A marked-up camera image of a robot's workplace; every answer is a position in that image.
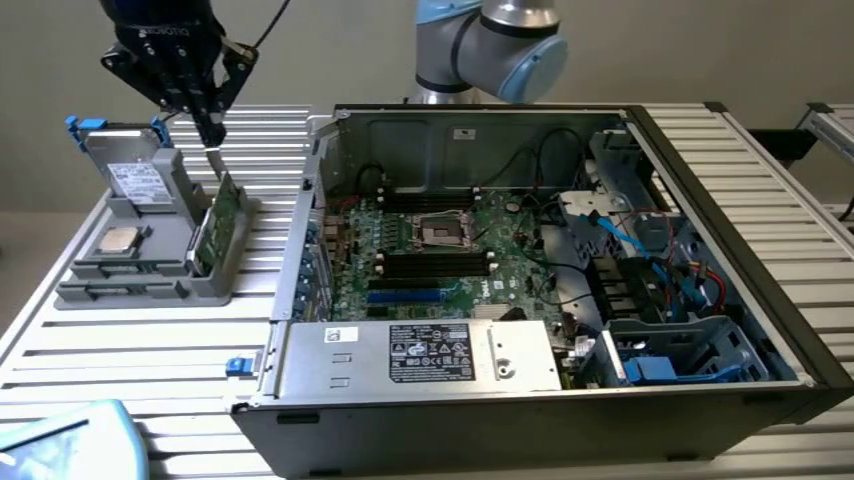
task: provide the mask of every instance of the metal case panel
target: metal case panel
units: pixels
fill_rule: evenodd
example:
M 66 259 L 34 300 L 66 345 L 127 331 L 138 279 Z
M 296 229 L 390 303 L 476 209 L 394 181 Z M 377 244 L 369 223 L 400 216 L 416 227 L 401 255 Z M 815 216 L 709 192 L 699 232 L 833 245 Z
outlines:
M 457 328 L 448 332 L 448 326 Z M 424 340 L 392 338 L 416 329 L 426 333 Z M 468 345 L 470 351 L 462 351 Z M 464 377 L 450 379 L 462 369 Z M 460 393 L 546 390 L 558 391 L 560 380 L 542 322 L 390 320 L 290 325 L 280 397 L 357 402 L 389 394 L 452 398 Z
M 285 478 L 711 459 L 812 392 L 623 395 L 232 415 Z

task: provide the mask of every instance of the gray wall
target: gray wall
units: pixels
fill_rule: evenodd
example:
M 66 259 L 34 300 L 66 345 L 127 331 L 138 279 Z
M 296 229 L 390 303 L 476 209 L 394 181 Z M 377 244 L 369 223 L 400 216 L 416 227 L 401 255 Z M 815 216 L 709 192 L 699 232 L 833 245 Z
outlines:
M 253 41 L 277 3 L 214 0 L 230 38 Z M 102 186 L 62 119 L 74 113 L 138 120 L 154 109 L 98 66 L 111 32 L 95 0 L 2 4 L 0 210 L 85 210 Z M 293 0 L 241 102 L 398 99 L 412 76 L 413 4 Z M 743 123 L 779 127 L 795 122 L 809 100 L 854 102 L 851 0 L 557 4 L 572 52 L 546 100 L 720 100 Z M 840 162 L 819 159 L 800 170 L 827 199 L 849 194 L 854 172 Z

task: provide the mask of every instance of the capacitor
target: capacitor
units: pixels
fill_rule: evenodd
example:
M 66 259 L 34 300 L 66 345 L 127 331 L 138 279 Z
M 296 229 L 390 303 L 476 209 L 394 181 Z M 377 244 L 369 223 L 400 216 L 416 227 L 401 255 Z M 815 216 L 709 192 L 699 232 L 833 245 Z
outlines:
M 508 202 L 506 204 L 504 204 L 504 211 L 514 215 L 521 211 L 521 205 L 514 202 Z

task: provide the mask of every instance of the motherboard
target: motherboard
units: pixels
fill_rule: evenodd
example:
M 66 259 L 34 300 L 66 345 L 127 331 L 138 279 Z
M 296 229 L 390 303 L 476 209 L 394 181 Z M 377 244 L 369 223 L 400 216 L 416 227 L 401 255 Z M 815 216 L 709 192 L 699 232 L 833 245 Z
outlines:
M 534 261 L 544 255 L 528 233 L 529 194 L 489 191 L 441 210 L 460 205 L 394 208 L 382 200 L 345 199 L 326 216 L 334 321 L 561 320 L 548 269 Z

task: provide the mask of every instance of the robotic hand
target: robotic hand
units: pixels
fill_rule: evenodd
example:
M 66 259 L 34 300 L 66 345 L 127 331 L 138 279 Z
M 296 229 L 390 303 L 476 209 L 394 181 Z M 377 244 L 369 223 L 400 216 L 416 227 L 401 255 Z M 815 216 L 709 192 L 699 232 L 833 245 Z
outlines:
M 228 40 L 209 0 L 99 2 L 118 40 L 101 64 L 159 107 L 190 114 L 201 143 L 218 147 L 222 116 L 257 62 L 257 44 Z M 220 55 L 225 76 L 217 84 Z

